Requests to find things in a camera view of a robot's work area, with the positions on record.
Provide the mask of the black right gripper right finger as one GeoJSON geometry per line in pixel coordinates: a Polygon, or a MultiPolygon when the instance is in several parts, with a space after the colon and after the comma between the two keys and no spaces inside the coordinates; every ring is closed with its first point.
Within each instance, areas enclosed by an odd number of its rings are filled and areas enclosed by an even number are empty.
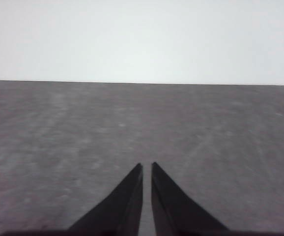
{"type": "Polygon", "coordinates": [[[151,170],[151,201],[158,236],[215,236],[230,232],[193,201],[156,162],[152,163],[151,170]]]}

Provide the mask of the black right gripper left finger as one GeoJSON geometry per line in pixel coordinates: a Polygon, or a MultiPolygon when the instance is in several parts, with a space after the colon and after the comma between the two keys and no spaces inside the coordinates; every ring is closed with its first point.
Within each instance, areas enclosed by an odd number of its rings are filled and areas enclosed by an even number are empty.
{"type": "Polygon", "coordinates": [[[143,169],[137,164],[98,205],[68,231],[76,236],[137,236],[143,203],[143,169]]]}

